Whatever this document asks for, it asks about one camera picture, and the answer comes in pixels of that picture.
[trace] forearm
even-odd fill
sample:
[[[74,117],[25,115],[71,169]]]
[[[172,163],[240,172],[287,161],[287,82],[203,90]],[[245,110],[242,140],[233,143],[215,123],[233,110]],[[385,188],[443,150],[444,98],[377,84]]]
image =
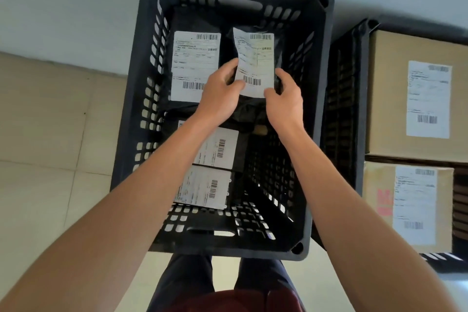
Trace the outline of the forearm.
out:
[[[54,242],[2,311],[114,311],[214,126],[187,120],[137,171]]]
[[[357,311],[456,311],[427,263],[350,187],[303,129],[281,138]]]

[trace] black plastic crate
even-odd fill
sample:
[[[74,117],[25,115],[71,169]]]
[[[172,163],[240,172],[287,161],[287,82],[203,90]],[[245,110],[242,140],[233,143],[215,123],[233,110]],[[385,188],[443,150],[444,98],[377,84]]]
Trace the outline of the black plastic crate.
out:
[[[215,8],[240,24],[284,30],[281,64],[300,85],[306,131],[320,142],[334,0],[140,0],[112,188],[147,159],[161,140],[164,115],[157,106],[161,73],[167,66],[164,51],[173,7],[185,4]],[[251,136],[244,174],[237,180],[242,190],[229,197],[225,210],[174,205],[150,250],[304,259],[311,215],[289,156],[272,128],[267,138]]]
[[[365,19],[333,42],[321,148],[359,195],[362,195],[366,155],[369,38],[375,30],[468,45],[468,33],[464,29],[388,16]],[[322,245],[316,230],[313,230],[312,238]],[[457,237],[453,237],[452,254],[441,252],[421,256],[440,273],[468,271],[465,262],[468,261],[468,242]]]

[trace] white label on box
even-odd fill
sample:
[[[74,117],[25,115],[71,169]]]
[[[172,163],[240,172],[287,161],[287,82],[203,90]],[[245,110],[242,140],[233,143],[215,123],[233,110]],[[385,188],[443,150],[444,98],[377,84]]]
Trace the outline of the white label on box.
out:
[[[179,187],[175,203],[225,209],[231,172],[191,166]]]
[[[174,33],[171,100],[200,102],[208,77],[218,69],[220,43],[220,33]]]
[[[180,127],[185,121],[179,120]],[[194,164],[232,169],[239,132],[217,127],[214,133],[203,142],[196,154]]]
[[[239,54],[235,79],[242,79],[246,83],[241,95],[264,98],[265,88],[273,88],[275,85],[275,35],[234,28],[234,43]]]
[[[450,137],[452,66],[409,61],[406,135]]]
[[[411,245],[436,244],[437,169],[396,166],[393,228]]]

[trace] tiled floor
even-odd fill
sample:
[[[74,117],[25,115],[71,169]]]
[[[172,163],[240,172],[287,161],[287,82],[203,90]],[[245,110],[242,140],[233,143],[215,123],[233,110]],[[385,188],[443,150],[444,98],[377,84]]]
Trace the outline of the tiled floor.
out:
[[[126,80],[0,54],[0,298],[109,190]],[[147,253],[117,311],[145,311],[170,254]],[[217,291],[238,258],[214,257]],[[324,250],[284,262],[309,311],[353,311]],[[466,285],[448,282],[468,311]]]

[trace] dark pants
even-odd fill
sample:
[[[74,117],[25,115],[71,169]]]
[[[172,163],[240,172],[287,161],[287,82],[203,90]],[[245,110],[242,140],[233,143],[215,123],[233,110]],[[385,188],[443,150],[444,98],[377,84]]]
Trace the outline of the dark pants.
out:
[[[299,296],[281,261],[241,259],[235,290],[257,290],[266,296],[269,291],[283,287]],[[147,312],[164,311],[176,300],[211,292],[214,292],[211,256],[174,254],[158,282]]]

